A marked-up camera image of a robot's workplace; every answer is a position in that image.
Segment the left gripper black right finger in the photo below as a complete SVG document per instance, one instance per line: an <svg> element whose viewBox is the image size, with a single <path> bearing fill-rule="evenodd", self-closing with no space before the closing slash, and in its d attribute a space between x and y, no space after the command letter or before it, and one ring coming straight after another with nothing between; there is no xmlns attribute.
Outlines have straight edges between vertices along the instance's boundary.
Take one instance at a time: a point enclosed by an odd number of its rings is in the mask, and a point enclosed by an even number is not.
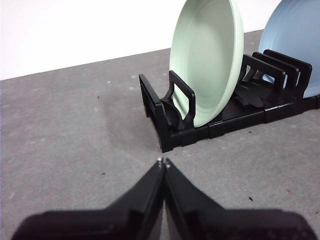
<svg viewBox="0 0 320 240"><path fill-rule="evenodd" d="M315 240L305 218L281 209L225 209L166 158L165 208L174 240Z"/></svg>

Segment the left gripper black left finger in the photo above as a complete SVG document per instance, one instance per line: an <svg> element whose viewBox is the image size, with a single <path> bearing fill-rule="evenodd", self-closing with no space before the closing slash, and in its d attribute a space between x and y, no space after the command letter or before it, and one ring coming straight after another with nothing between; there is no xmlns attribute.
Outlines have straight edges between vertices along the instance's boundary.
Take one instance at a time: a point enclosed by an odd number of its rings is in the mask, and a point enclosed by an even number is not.
<svg viewBox="0 0 320 240"><path fill-rule="evenodd" d="M163 215L162 158L103 209L54 210L26 217L14 240L158 240Z"/></svg>

